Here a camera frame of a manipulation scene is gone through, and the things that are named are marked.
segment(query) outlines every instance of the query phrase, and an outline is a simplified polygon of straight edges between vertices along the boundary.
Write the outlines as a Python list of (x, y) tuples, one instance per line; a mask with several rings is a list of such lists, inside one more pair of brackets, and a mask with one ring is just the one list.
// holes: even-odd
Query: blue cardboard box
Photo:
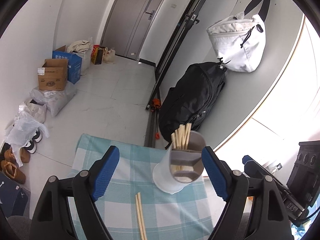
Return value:
[(76, 54), (65, 52), (66, 46), (52, 52), (52, 58), (68, 59), (68, 81), (76, 84), (80, 79), (82, 58)]

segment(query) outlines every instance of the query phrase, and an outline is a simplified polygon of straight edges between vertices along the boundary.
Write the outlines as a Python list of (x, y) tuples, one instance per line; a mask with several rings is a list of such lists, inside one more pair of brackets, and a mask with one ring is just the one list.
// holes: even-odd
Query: wooden chopstick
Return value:
[(172, 149), (187, 150), (190, 140), (191, 123), (180, 124), (179, 128), (171, 134)]
[(185, 133), (186, 133), (186, 127), (185, 125), (181, 124), (179, 126), (179, 140), (181, 141), (182, 150), (184, 150), (184, 146), (186, 144)]
[(141, 240), (144, 240), (144, 239), (143, 239), (143, 228), (142, 228), (141, 216), (140, 216), (140, 211), (139, 211), (139, 209), (140, 209), (140, 207), (139, 207), (138, 195), (136, 195), (136, 210), (137, 210), (138, 225), (139, 225)]
[(191, 132), (191, 123), (187, 123), (187, 126), (186, 126), (187, 137), (186, 137), (186, 144), (185, 144), (185, 149), (186, 150), (188, 149), (188, 145), (189, 145), (190, 132)]
[(179, 140), (179, 130), (178, 129), (175, 130), (174, 133), (176, 135), (176, 147), (177, 147), (178, 150), (180, 150), (181, 147), (180, 147), (180, 140)]
[(138, 192), (138, 194), (135, 197), (136, 197), (137, 218), (138, 218), (138, 225), (139, 225), (141, 240), (148, 240), (147, 239), (147, 233), (146, 233), (146, 227), (145, 227), (144, 219), (143, 219), (140, 192)]
[(176, 149), (177, 148), (177, 144), (176, 144), (176, 136), (175, 133), (171, 134), (171, 141), (172, 141), (172, 148)]
[(143, 212), (142, 212), (142, 203), (141, 203), (141, 194), (138, 192), (138, 201), (140, 206), (140, 214), (141, 214), (141, 221), (142, 221), (142, 228), (143, 228), (143, 234), (144, 234), (144, 240), (147, 240), (147, 232), (146, 232), (146, 226), (144, 224), (144, 218), (143, 218)]

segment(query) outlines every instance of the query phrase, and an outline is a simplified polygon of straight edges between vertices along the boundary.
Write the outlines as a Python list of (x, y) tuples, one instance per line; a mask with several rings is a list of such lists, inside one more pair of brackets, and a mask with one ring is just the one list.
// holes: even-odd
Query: blue shoebox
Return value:
[(30, 193), (28, 194), (24, 188), (2, 172), (0, 172), (0, 185), (0, 206), (4, 215), (7, 218), (10, 216), (23, 216)]
[(52, 58), (68, 59), (68, 81), (76, 84), (80, 79), (82, 58), (76, 54), (65, 52), (66, 46), (52, 52)]

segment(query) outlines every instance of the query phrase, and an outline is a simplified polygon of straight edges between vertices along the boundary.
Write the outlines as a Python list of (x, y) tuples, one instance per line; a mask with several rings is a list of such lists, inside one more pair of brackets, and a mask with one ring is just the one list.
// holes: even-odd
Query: black and white sneaker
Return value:
[(36, 143), (40, 142), (42, 139), (42, 134), (39, 130), (36, 131), (35, 135), (32, 138)]
[(37, 145), (34, 143), (33, 140), (27, 142), (27, 144), (24, 147), (28, 152), (30, 153), (35, 153), (36, 149), (37, 149)]

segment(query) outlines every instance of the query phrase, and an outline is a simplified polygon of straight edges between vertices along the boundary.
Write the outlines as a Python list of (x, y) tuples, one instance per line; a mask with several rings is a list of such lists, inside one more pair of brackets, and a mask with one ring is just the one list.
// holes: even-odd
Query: shoebox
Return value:
[(95, 47), (93, 46), (93, 51), (91, 54), (91, 61), (95, 65), (100, 65), (104, 56), (105, 47)]
[(38, 68), (39, 90), (62, 91), (67, 84), (67, 59), (46, 59)]
[(29, 217), (30, 192), (0, 172), (0, 206), (4, 215)]
[(68, 81), (76, 84), (80, 79), (82, 58), (76, 54), (67, 53), (66, 46), (62, 46), (52, 52), (52, 58), (68, 60)]

